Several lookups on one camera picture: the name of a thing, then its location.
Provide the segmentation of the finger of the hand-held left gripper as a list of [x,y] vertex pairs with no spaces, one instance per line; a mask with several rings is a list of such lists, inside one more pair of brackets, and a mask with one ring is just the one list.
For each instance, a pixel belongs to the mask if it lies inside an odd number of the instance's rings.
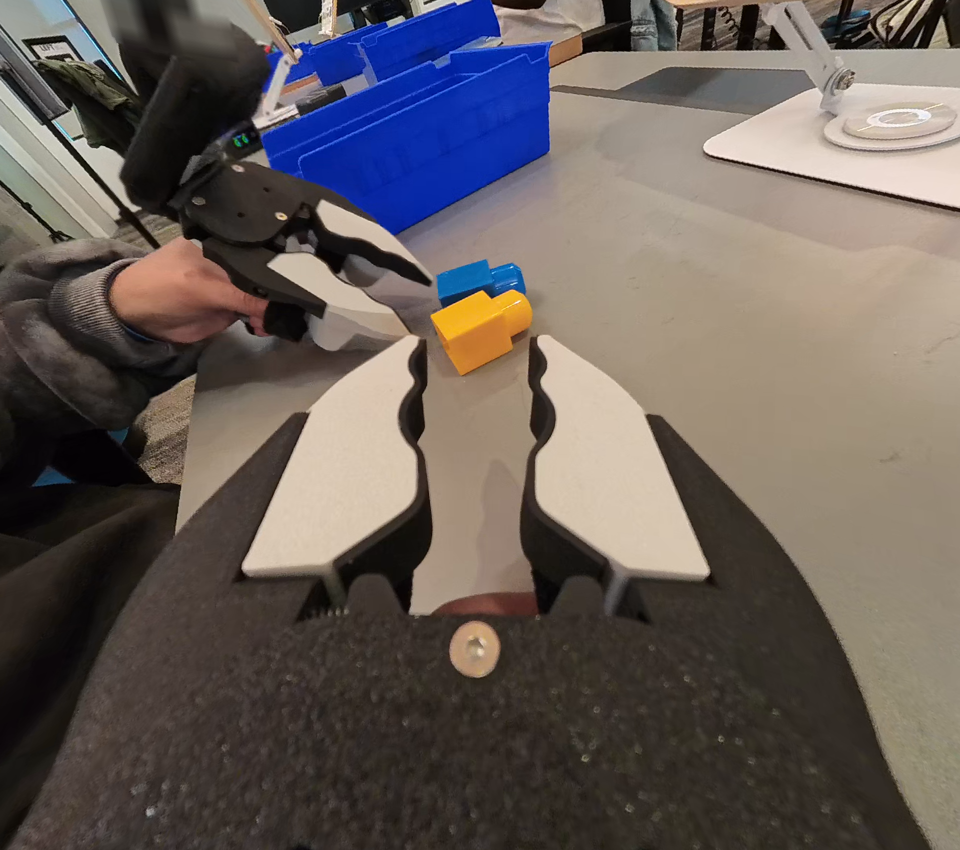
[[372,218],[328,199],[298,202],[299,226],[314,239],[318,264],[307,265],[298,279],[298,304],[305,310],[337,308],[343,311],[385,309],[367,292],[367,286],[346,276],[347,265],[334,270],[325,254],[385,270],[404,280],[430,288],[434,275],[399,239]]
[[397,313],[335,275],[311,254],[278,254],[267,267],[324,304],[307,318],[310,338],[326,351],[381,350],[411,335]]

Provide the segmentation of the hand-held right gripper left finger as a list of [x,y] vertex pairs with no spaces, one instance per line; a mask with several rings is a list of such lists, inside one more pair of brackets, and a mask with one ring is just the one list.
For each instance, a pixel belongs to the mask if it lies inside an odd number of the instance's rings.
[[406,336],[334,384],[306,413],[241,563],[251,580],[318,580],[345,604],[355,580],[388,580],[411,604],[432,542],[426,342]]

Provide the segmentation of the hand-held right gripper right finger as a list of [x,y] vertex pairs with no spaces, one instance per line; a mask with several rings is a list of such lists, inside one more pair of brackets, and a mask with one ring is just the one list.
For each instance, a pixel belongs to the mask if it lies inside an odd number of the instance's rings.
[[639,606],[640,581],[705,584],[707,557],[641,405],[557,339],[530,340],[534,445],[520,542],[546,615],[571,580],[591,580],[602,612]]

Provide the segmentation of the blue single-stud toy block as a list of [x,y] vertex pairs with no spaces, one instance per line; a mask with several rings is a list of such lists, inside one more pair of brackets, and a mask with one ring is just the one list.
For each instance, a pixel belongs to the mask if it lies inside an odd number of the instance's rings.
[[476,292],[485,292],[489,297],[497,297],[510,291],[526,293],[522,269],[518,265],[509,263],[492,267],[487,260],[442,271],[437,274],[436,285],[441,308],[451,306]]

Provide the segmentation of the blue plastic storage bin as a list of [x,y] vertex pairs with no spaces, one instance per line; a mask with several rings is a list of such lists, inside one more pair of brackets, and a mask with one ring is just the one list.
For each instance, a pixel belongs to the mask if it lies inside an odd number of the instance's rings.
[[322,85],[330,86],[359,76],[365,67],[360,42],[386,28],[387,24],[367,25],[330,40],[295,44],[302,54],[289,71],[286,84],[317,76]]
[[374,28],[358,43],[366,81],[377,83],[462,48],[500,45],[501,29],[494,9],[491,0],[469,0]]
[[393,234],[549,151],[546,42],[452,52],[275,126],[270,167]]

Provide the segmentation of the yellow single-stud toy block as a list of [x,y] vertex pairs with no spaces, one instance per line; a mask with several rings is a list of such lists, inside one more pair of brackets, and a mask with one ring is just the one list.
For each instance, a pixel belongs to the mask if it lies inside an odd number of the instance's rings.
[[530,328],[532,319],[528,298],[517,290],[495,296],[474,292],[431,316],[442,349],[461,376],[510,353],[514,338]]

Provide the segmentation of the grey desk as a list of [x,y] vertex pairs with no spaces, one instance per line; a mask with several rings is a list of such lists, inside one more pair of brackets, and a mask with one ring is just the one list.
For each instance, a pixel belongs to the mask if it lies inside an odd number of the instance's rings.
[[791,556],[901,791],[958,848],[958,215],[706,157],[738,112],[599,96],[669,66],[551,73],[551,150],[408,229],[433,272],[524,272],[532,331],[662,416]]

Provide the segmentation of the person's left hand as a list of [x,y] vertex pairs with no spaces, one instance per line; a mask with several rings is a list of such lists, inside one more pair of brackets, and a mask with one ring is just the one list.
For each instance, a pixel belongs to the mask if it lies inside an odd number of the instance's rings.
[[237,321],[258,337],[268,336],[267,302],[234,286],[198,244],[184,237],[120,270],[107,299],[126,327],[152,340],[198,343]]

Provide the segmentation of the person's right hand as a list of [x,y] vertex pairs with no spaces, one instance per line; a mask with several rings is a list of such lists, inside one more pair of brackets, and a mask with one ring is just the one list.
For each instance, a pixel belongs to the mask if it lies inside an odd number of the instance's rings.
[[433,616],[536,616],[539,614],[533,592],[491,592],[458,598],[441,604]]

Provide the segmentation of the green jacket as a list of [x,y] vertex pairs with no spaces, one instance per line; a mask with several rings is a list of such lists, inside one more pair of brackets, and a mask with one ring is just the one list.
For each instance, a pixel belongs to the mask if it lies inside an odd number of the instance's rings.
[[135,91],[104,69],[85,61],[41,59],[34,67],[78,116],[90,148],[125,156],[143,115]]

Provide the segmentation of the black framed sign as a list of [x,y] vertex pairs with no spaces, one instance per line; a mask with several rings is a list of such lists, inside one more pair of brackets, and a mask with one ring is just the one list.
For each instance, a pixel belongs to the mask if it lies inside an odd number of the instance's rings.
[[83,61],[84,59],[65,35],[22,38],[22,45],[35,60]]

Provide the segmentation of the black office chair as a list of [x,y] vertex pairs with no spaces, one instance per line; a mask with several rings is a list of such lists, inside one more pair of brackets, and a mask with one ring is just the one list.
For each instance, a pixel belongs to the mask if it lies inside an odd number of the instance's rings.
[[602,0],[604,30],[594,42],[594,51],[624,52],[631,49],[631,0]]

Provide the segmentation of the denim jacket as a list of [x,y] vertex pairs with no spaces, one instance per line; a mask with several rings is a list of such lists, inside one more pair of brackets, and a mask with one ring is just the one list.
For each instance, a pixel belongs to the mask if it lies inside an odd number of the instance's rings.
[[676,8],[666,0],[630,0],[630,49],[673,52],[678,49]]

